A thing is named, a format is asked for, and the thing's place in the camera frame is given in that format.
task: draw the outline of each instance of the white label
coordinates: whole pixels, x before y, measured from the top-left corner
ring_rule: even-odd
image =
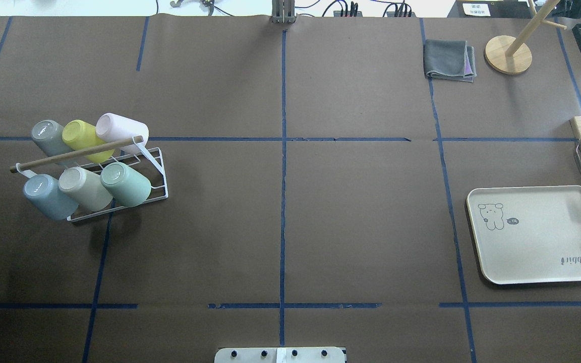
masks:
[[[488,4],[463,4],[463,12],[469,16],[490,16]]]

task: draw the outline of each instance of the round wooden base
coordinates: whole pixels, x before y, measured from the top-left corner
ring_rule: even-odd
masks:
[[[510,35],[499,35],[490,39],[486,44],[486,51],[484,52],[486,61],[499,72],[505,74],[523,73],[533,62],[531,50],[525,43],[521,44],[512,57],[505,56],[505,51],[514,42],[514,39]]]

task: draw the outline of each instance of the wooden mug tree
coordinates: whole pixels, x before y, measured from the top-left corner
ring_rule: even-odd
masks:
[[[539,12],[535,10],[533,0],[528,0],[531,12],[535,16],[528,22],[526,27],[519,33],[517,38],[510,35],[498,35],[490,39],[486,44],[486,61],[491,67],[505,74],[519,74],[528,69],[533,62],[533,55],[530,48],[524,43],[528,37],[539,27],[539,24],[552,25],[566,30],[565,25],[547,21],[546,16],[557,5],[560,0],[548,0]]]

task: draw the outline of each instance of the white floor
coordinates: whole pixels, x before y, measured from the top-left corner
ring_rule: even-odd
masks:
[[[296,0],[296,7],[311,5],[316,0]],[[321,16],[332,0],[320,0],[310,9],[297,9],[298,14]],[[235,16],[270,15],[271,0],[216,0],[216,5]],[[358,11],[367,16],[382,16],[387,4],[373,0],[357,0]],[[445,18],[454,0],[408,0],[420,18]],[[169,0],[158,0],[159,13],[178,16],[205,16],[207,8],[200,0],[184,0],[173,8]],[[333,5],[331,10],[339,10]],[[149,16],[156,13],[156,0],[0,0],[0,16]],[[215,11],[215,16],[222,16]]]

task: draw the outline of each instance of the yellow cup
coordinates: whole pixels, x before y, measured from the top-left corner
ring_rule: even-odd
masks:
[[[95,126],[87,124],[81,119],[75,119],[64,126],[62,141],[73,150],[102,145],[106,142],[95,134]],[[113,155],[114,150],[87,155],[86,158],[94,163],[102,163]]]

